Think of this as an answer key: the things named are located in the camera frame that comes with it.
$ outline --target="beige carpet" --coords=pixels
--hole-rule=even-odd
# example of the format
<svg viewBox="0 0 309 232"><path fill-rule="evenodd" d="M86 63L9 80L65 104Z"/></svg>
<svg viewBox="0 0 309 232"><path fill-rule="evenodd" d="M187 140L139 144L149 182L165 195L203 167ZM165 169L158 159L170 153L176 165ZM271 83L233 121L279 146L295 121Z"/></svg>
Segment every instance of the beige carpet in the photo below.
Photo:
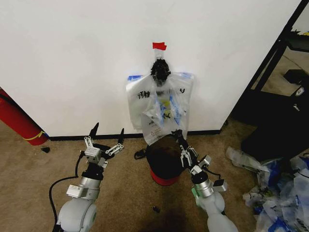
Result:
<svg viewBox="0 0 309 232"><path fill-rule="evenodd" d="M219 135L189 136L188 142L200 157L212 157L210 169L221 173L228 183L225 212L240 232L252 232L255 219L245 206L242 194L255 185L255 176L234 167L225 157L228 146L239 148L241 140L254 127L229 120ZM116 140L98 143L113 145ZM3 232L46 232L54 223L48 190L57 179L74 175L79 151L85 149L83 141L51 142L46 154L43 146L31 146L5 124L0 122L0 225ZM188 172L170 186L156 184L150 176L146 159L134 160L135 151L146 146L141 139L125 139L125 149L111 159L104 172L101 192L96 201L97 218L91 232L177 231L202 232L207 230L207 215L196 207L191 193ZM79 173L86 168L81 161ZM57 212L70 199L65 193L69 184L78 179L64 181L53 191ZM152 207L160 208L156 213Z"/></svg>

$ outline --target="clear plastic bag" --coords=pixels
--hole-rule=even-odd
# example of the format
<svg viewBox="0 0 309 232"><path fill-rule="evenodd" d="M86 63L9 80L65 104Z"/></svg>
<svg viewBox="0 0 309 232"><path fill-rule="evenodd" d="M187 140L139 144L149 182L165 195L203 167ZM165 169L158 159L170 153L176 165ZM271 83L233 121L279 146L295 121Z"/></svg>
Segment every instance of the clear plastic bag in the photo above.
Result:
<svg viewBox="0 0 309 232"><path fill-rule="evenodd" d="M181 129L186 138L193 75L173 72L162 86L153 77L130 76L126 86L131 122L148 145Z"/></svg>

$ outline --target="red fire extinguisher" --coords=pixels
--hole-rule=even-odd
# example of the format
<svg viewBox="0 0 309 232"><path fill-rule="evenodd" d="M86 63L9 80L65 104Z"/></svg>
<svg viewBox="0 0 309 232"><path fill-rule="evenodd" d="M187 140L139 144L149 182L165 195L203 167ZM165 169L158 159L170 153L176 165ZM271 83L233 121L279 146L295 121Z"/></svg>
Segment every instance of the red fire extinguisher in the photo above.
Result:
<svg viewBox="0 0 309 232"><path fill-rule="evenodd" d="M48 139L45 132L0 89L0 119L31 145L41 145Z"/></svg>

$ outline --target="black cable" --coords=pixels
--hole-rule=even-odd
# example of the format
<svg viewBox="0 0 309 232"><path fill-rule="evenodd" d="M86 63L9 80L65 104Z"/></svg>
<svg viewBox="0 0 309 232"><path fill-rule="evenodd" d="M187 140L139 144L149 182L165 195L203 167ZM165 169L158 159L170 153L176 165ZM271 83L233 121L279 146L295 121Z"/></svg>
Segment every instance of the black cable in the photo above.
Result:
<svg viewBox="0 0 309 232"><path fill-rule="evenodd" d="M210 170L209 170L208 168L206 168L206 167L203 167L203 169L204 169L206 172L210 173L210 174L219 176L218 180L221 180L221 174L214 173L214 172L210 171Z"/></svg>
<svg viewBox="0 0 309 232"><path fill-rule="evenodd" d="M65 177L65 178L62 178L60 180L57 180L56 182L54 182L50 188L49 188L49 201L50 201L50 205L52 207L52 210L53 210L53 213L54 213L54 218L55 218L55 224L54 224L54 229L56 228L56 224L57 224L57 221L58 221L58 217L57 217L57 212L56 212L56 208L55 208L55 205L54 205L54 201L53 201L53 195L52 195L52 191L53 191L53 187L63 181L63 180L69 180L69 179L75 179L75 178L78 178L78 165L79 165L79 162L81 161L81 158L84 156L84 152L81 151L81 154L79 155L79 158L76 162L76 165L75 165L75 176L70 176L70 177Z"/></svg>

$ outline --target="small black debris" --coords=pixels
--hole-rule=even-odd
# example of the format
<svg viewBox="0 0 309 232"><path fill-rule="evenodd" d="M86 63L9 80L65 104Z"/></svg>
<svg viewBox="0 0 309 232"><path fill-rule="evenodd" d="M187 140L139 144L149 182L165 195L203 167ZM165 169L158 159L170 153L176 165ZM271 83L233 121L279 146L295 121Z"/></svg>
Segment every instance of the small black debris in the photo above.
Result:
<svg viewBox="0 0 309 232"><path fill-rule="evenodd" d="M154 210L155 212L157 212L157 213L160 213L160 208L157 207L157 206L154 206L154 207L153 207L153 210Z"/></svg>
<svg viewBox="0 0 309 232"><path fill-rule="evenodd" d="M146 157L146 150L145 149L139 150L139 151L135 152L135 154L134 154L134 159L136 159L136 160L140 160L144 157Z"/></svg>
<svg viewBox="0 0 309 232"><path fill-rule="evenodd" d="M43 148L41 148L41 150L45 153L48 153L50 151L50 148L49 147L43 147Z"/></svg>

